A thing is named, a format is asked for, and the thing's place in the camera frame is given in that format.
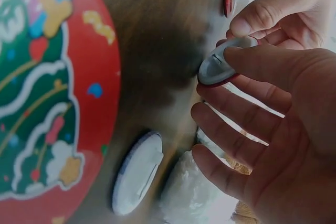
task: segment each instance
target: christmas tree pattern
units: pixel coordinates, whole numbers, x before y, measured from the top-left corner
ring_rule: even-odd
[[[71,13],[71,0],[0,0],[0,200],[68,190],[81,178]]]

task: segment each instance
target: white snow decoration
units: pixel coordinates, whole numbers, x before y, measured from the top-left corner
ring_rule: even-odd
[[[41,191],[44,188],[44,185],[42,183],[34,183],[26,188],[26,194],[32,194],[36,191]]]
[[[57,141],[51,148],[54,158],[47,164],[47,184],[58,180],[59,173],[65,166],[67,159],[72,155],[72,145],[64,141]]]
[[[170,224],[223,224],[233,223],[230,219],[237,204],[237,199],[205,178],[191,152],[186,152],[167,181],[160,208],[164,220]]]

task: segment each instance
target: colorful dots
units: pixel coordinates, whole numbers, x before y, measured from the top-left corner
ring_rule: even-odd
[[[37,182],[40,178],[40,171],[38,169],[32,170],[32,172],[30,173],[30,178],[32,179],[32,181]]]
[[[30,57],[36,62],[43,59],[44,53],[49,47],[49,41],[45,37],[34,39],[29,45]]]
[[[19,145],[19,138],[17,135],[13,135],[9,140],[9,145],[11,147],[17,147]]]
[[[107,145],[102,145],[102,146],[100,147],[100,151],[101,151],[101,154],[103,154],[103,156],[106,155],[106,153],[107,153],[107,149],[108,149]]]
[[[99,83],[92,84],[89,87],[87,94],[94,96],[96,99],[100,98],[103,94],[103,90],[101,88],[101,85]]]
[[[71,134],[70,133],[65,134],[65,140],[68,141],[68,142],[71,140]]]
[[[7,60],[12,61],[15,58],[15,50],[11,49],[7,53]]]
[[[23,115],[24,115],[25,117],[28,117],[28,116],[30,115],[30,111],[29,111],[29,110],[26,110],[26,111],[23,113]]]
[[[57,79],[57,80],[54,81],[55,89],[58,89],[61,86],[62,86],[62,81],[60,79]]]
[[[55,217],[51,220],[52,224],[64,224],[65,223],[65,217]]]

